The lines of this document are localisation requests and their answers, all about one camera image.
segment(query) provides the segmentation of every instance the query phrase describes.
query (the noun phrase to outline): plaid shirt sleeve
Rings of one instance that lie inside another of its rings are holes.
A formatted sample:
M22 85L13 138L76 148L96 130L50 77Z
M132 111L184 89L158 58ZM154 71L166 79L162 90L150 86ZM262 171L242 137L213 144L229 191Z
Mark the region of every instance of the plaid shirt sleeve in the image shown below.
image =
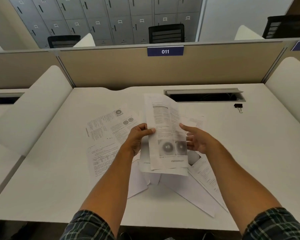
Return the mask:
M96 213L80 210L65 228L60 240L115 240L108 223Z
M300 223L285 208L260 213L247 226L242 240L300 240Z

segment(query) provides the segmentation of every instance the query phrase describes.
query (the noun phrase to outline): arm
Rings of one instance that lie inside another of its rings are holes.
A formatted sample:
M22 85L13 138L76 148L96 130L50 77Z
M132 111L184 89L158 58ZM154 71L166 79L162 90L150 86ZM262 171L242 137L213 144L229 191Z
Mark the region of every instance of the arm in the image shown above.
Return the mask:
M80 210L89 210L102 217L116 236L127 204L132 158L140 151L141 139L155 129L140 124L131 129L116 158L94 186Z
M188 149L206 154L224 202L241 234L259 213L281 206L262 184L233 159L219 141L198 128L183 124L180 127L188 131Z

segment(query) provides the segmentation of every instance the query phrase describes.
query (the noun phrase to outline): locker handle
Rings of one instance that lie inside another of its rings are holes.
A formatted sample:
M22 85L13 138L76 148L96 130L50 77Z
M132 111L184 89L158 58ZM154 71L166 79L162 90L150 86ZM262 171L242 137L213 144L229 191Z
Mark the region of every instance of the locker handle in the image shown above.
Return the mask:
M19 12L22 14L22 12L21 12L20 8L19 8L19 7L17 7L17 8L18 8Z

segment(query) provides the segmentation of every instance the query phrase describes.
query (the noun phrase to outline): floor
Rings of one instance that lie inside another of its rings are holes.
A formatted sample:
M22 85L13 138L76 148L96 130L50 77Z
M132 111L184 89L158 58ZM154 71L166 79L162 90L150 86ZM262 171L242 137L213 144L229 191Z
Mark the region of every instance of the floor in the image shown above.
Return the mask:
M19 231L24 226L25 222L6 221L4 222L4 231L0 235L0 240L8 240L10 237ZM50 222L32 222L31 229L27 230L28 240L59 240L66 223L50 223ZM216 240L240 240L240 233L237 231L213 231ZM183 228L161 228L161 227L135 227L121 226L119 233L128 232L132 239L142 240L164 240L168 237L173 237L175 240L201 240L207 230L200 229L183 229Z

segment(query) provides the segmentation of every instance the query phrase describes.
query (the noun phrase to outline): person's left hand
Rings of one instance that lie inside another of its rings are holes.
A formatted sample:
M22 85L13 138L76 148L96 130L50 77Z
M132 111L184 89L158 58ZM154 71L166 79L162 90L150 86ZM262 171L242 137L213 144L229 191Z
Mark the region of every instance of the person's left hand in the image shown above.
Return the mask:
M155 128L148 129L146 123L139 124L131 129L128 138L122 146L128 149L132 149L133 156L136 156L140 151L142 137L152 135L153 133L155 133L155 131Z

